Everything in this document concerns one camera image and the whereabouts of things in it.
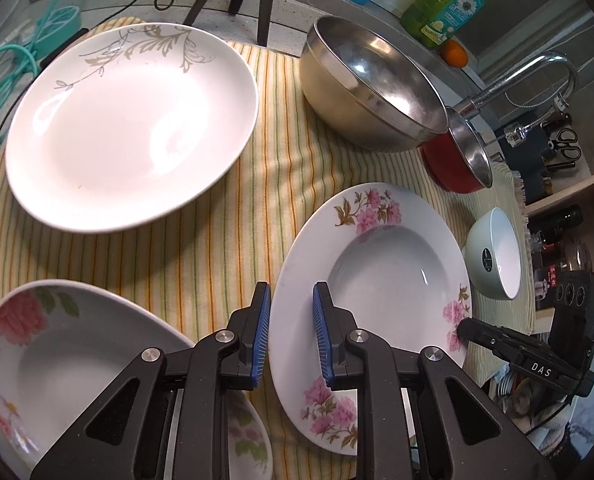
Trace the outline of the deep plate pink peony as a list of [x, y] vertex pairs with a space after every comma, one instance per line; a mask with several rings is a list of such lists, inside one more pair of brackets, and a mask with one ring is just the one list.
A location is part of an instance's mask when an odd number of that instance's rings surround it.
[[[129, 300], [88, 284], [31, 282], [0, 301], [0, 431], [29, 474], [89, 404], [145, 348], [197, 344]], [[227, 393], [227, 479], [268, 479], [270, 439], [247, 400]], [[172, 475], [168, 451], [163, 478]]]

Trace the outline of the white plate pink flowers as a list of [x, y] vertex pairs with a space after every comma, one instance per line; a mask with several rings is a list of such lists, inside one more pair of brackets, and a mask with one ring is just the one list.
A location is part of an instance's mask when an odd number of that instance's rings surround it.
[[393, 347], [437, 346], [462, 365], [458, 322], [472, 313], [465, 263], [449, 226], [426, 200], [386, 183], [330, 198], [306, 222], [284, 260], [271, 304], [273, 385], [294, 426], [326, 451], [355, 455], [357, 395], [321, 375], [312, 318], [315, 283], [361, 328]]

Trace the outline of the white plate grey leaf pattern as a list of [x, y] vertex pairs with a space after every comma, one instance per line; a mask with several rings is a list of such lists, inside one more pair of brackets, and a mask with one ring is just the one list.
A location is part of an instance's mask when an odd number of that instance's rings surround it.
[[141, 23], [76, 44], [36, 78], [6, 141], [13, 196], [74, 233], [121, 231], [190, 203], [254, 132], [243, 55], [204, 30]]

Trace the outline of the chrome kitchen faucet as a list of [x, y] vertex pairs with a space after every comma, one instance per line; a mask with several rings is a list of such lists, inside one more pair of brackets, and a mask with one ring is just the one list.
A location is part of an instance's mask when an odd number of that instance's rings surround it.
[[557, 51], [545, 51], [540, 53], [535, 58], [527, 61], [515, 70], [509, 70], [502, 76], [495, 79], [487, 88], [484, 88], [475, 96], [468, 96], [452, 108], [465, 118], [471, 118], [480, 113], [483, 107], [494, 101], [499, 96], [502, 96], [507, 90], [512, 89], [516, 84], [520, 84], [524, 80], [543, 70], [546, 66], [560, 65], [568, 73], [567, 80], [562, 87], [562, 91], [557, 90], [556, 94], [560, 96], [563, 101], [568, 101], [570, 96], [576, 90], [578, 83], [578, 72], [574, 67], [574, 63], [570, 61], [566, 55]]

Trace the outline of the small white ceramic bowl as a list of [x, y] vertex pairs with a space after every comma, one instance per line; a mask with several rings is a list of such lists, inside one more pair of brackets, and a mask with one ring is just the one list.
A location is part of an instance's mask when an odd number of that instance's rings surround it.
[[513, 300], [521, 282], [521, 258], [510, 219], [498, 207], [470, 228], [462, 249], [468, 276], [482, 296]]

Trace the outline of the yellow striped cloth mat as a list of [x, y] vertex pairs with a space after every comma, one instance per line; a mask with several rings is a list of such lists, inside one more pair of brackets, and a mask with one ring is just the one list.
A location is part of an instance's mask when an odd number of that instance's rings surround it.
[[493, 207], [526, 231], [521, 180], [505, 165], [494, 166], [489, 190], [446, 192], [416, 151], [363, 151], [326, 128], [303, 97], [295, 58], [250, 44], [237, 50], [260, 91], [255, 132], [223, 179], [170, 216], [110, 235], [56, 231], [17, 205], [0, 162], [0, 299], [38, 278], [73, 278], [116, 292], [198, 339], [243, 307], [257, 282], [276, 281], [318, 207], [362, 182], [419, 194], [457, 240]]

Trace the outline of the black scissors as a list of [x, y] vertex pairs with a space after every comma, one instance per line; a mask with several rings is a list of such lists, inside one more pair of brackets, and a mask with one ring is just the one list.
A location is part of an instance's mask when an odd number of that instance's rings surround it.
[[550, 172], [574, 169], [582, 156], [579, 138], [574, 129], [564, 127], [551, 135], [547, 141], [542, 158], [545, 168]]

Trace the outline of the red pot steel interior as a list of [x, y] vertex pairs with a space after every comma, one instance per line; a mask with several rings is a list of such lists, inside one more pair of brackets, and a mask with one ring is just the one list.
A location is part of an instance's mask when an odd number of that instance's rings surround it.
[[421, 145], [428, 174], [447, 191], [469, 194], [491, 188], [493, 174], [481, 134], [452, 108], [449, 129]]

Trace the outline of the orange fruit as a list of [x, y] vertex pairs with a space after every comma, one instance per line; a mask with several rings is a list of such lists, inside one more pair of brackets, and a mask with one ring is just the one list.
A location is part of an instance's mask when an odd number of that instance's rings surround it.
[[443, 61], [451, 67], [463, 68], [468, 64], [468, 53], [453, 39], [446, 40], [438, 50]]

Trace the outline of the large stainless steel bowl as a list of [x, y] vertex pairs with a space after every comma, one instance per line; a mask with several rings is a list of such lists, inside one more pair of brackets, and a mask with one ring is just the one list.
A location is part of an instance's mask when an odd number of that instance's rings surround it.
[[313, 23], [299, 78], [315, 114], [360, 148], [408, 151], [449, 130], [446, 105], [419, 66], [345, 18], [324, 15]]

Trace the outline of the green dish soap bottle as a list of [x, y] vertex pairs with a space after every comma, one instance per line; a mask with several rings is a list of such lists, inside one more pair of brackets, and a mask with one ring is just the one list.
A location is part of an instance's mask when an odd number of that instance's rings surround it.
[[483, 7], [486, 0], [414, 0], [402, 13], [403, 29], [428, 50], [451, 39]]

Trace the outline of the teal round fan gadget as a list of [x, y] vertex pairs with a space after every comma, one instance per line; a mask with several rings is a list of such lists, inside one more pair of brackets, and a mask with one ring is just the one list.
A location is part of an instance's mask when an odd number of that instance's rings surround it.
[[55, 9], [43, 24], [35, 46], [38, 50], [51, 52], [81, 29], [78, 6], [62, 6]]

